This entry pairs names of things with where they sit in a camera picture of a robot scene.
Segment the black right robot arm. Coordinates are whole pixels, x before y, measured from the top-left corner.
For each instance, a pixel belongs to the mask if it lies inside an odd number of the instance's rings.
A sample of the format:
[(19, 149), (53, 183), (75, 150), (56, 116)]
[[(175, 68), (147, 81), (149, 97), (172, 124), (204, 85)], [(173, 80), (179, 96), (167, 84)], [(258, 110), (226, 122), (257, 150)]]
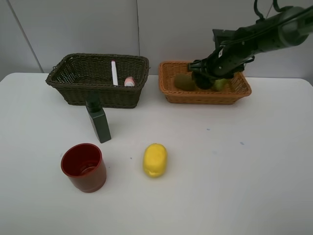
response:
[(268, 19), (231, 31), (205, 59), (195, 60), (188, 71), (211, 79), (232, 78), (255, 55), (295, 47), (313, 32), (313, 8), (289, 7)]

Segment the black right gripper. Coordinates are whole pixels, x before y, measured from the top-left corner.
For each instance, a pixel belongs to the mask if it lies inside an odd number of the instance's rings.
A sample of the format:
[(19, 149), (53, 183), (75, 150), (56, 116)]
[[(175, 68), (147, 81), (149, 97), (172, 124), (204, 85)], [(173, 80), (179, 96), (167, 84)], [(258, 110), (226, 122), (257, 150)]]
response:
[(232, 78), (234, 73), (243, 71), (243, 64), (254, 56), (256, 44), (245, 40), (235, 44), (223, 45), (231, 42), (237, 35), (235, 30), (213, 29), (215, 50), (205, 59), (195, 60), (187, 65), (194, 80), (220, 80)]

